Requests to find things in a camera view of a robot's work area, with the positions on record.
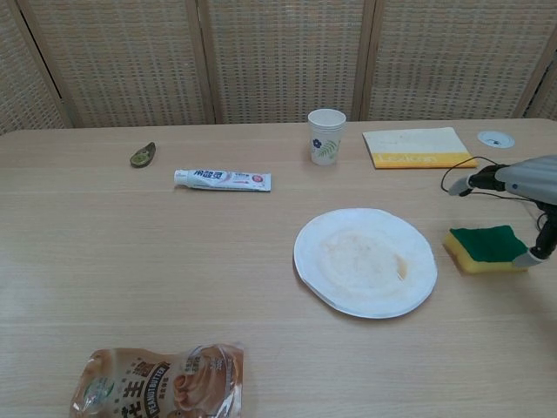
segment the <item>green scouring pad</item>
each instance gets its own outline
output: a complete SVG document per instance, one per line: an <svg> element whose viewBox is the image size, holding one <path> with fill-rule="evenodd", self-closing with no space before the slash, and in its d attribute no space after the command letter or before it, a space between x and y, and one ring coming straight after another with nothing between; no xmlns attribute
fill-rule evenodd
<svg viewBox="0 0 557 418"><path fill-rule="evenodd" d="M509 225L485 229L451 229L443 244L467 273L523 272L513 260L527 251Z"/></svg>

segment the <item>white toothpaste tube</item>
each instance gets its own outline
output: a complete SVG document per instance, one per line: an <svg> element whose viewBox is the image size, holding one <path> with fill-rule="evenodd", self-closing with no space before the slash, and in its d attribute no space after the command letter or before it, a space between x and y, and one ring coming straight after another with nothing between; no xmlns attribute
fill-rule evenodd
<svg viewBox="0 0 557 418"><path fill-rule="evenodd" d="M193 189L270 192L271 174L255 172L223 172L220 170L176 170L175 185Z"/></svg>

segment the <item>peanut butter bag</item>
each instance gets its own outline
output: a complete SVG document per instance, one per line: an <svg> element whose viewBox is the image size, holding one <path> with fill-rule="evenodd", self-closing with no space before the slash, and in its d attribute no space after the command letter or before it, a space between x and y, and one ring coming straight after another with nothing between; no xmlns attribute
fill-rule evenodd
<svg viewBox="0 0 557 418"><path fill-rule="evenodd" d="M163 355L135 348L93 353L70 418L239 418L244 353L227 345Z"/></svg>

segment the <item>yellow sponge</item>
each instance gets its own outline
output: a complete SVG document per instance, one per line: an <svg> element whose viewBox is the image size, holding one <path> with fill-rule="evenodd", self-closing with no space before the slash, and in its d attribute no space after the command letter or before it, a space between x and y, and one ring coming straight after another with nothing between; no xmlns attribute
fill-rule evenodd
<svg viewBox="0 0 557 418"><path fill-rule="evenodd" d="M467 273L524 272L513 260L527 251L510 226L451 229L443 240L454 261Z"/></svg>

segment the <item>white paper plate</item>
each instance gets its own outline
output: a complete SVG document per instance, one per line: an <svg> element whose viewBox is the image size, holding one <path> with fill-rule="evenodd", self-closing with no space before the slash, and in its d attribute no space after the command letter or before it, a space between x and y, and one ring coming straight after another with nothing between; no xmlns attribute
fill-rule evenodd
<svg viewBox="0 0 557 418"><path fill-rule="evenodd" d="M412 311L437 280L424 236L378 209L341 209L312 219L296 238L294 263L322 300L362 318Z"/></svg>

